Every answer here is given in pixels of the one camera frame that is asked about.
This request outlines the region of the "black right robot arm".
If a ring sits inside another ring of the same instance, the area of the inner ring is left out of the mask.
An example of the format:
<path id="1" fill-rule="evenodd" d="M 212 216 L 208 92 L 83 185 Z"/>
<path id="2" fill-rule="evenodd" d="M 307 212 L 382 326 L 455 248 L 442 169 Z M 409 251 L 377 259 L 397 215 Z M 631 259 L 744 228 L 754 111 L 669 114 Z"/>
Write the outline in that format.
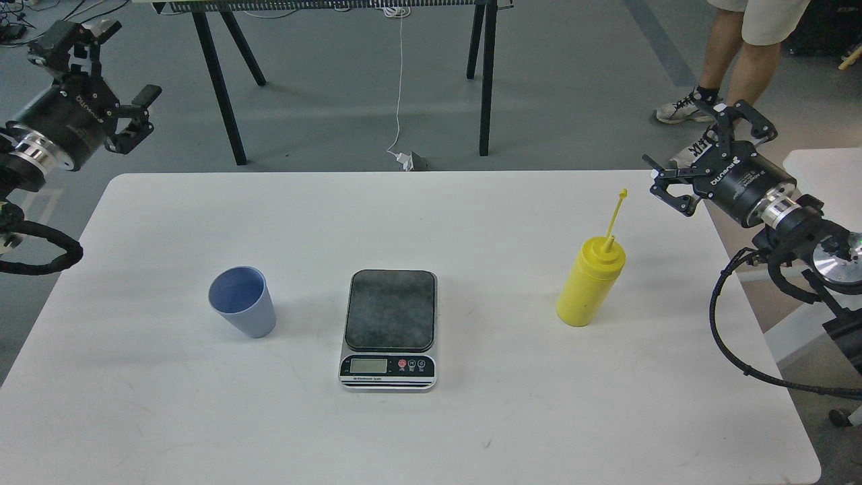
<path id="1" fill-rule="evenodd" d="M 751 104 L 696 101 L 696 107 L 714 120 L 714 141 L 687 168 L 643 156 L 655 172 L 651 193 L 686 217 L 708 200 L 741 227 L 760 228 L 752 240 L 754 260 L 766 264 L 784 294 L 827 304 L 834 317 L 825 331 L 860 368 L 860 310 L 834 298 L 860 295 L 860 234 L 825 218 L 816 197 L 794 199 L 795 178 L 757 151 L 758 143 L 772 141 L 778 132 Z"/>

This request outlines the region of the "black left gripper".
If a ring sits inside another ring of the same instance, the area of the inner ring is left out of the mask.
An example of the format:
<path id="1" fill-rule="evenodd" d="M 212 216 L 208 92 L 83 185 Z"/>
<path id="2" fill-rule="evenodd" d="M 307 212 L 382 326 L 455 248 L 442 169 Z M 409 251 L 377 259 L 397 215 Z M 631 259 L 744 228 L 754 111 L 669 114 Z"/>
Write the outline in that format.
<path id="1" fill-rule="evenodd" d="M 146 85 L 130 104 L 114 102 L 105 112 L 85 96 L 59 89 L 68 80 L 110 89 L 102 77 L 100 49 L 120 29 L 117 20 L 59 20 L 28 43 L 28 61 L 49 73 L 53 82 L 9 121 L 19 157 L 40 171 L 78 171 L 102 145 L 125 156 L 154 131 L 149 108 L 162 93 L 160 86 Z M 116 133 L 119 119 L 129 123 Z"/>

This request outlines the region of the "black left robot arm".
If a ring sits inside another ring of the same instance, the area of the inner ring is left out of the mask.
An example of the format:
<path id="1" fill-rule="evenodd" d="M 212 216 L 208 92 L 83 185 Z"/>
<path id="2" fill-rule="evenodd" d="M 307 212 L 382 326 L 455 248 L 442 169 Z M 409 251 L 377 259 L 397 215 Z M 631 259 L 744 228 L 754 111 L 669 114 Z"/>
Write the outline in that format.
<path id="1" fill-rule="evenodd" d="M 3 273 L 57 273 L 84 254 L 68 234 L 28 220 L 24 210 L 9 201 L 10 193 L 36 193 L 53 168 L 80 170 L 99 147 L 128 154 L 154 130 L 149 108 L 162 92 L 160 86 L 147 85 L 129 104 L 121 104 L 102 77 L 101 47 L 120 29 L 117 20 L 59 20 L 28 43 L 28 61 L 53 80 L 2 126 L 2 252 L 31 236 L 55 245 L 62 254 L 40 265 L 4 261 Z"/>

